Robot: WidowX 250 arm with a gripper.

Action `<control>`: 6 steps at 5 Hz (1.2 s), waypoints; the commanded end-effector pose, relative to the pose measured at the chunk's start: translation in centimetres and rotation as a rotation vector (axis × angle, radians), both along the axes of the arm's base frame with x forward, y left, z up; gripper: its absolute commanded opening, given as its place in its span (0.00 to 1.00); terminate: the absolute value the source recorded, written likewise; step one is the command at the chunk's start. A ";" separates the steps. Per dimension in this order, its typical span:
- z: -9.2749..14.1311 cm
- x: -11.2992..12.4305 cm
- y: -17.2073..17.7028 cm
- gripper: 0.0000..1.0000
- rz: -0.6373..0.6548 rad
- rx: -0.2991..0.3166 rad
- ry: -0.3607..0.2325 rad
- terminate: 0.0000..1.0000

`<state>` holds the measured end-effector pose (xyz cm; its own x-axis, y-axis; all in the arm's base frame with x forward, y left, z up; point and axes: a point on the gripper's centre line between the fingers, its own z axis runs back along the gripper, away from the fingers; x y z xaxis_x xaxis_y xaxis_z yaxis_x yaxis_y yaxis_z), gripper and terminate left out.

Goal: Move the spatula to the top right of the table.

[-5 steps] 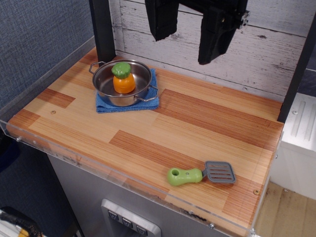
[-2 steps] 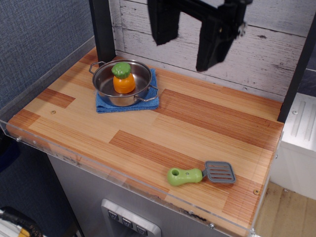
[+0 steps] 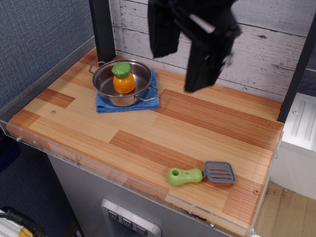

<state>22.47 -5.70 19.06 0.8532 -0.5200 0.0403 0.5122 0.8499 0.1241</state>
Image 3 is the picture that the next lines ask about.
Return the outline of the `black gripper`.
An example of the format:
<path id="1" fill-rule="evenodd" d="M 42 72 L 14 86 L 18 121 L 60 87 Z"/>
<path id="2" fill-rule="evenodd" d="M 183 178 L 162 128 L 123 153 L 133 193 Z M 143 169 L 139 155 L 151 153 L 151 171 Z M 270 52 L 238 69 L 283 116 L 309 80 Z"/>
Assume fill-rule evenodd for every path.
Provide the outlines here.
<path id="1" fill-rule="evenodd" d="M 234 0 L 150 0 L 148 28 L 155 58 L 178 50 L 180 33 L 192 41 L 185 90 L 213 86 L 241 30 L 232 13 Z"/>

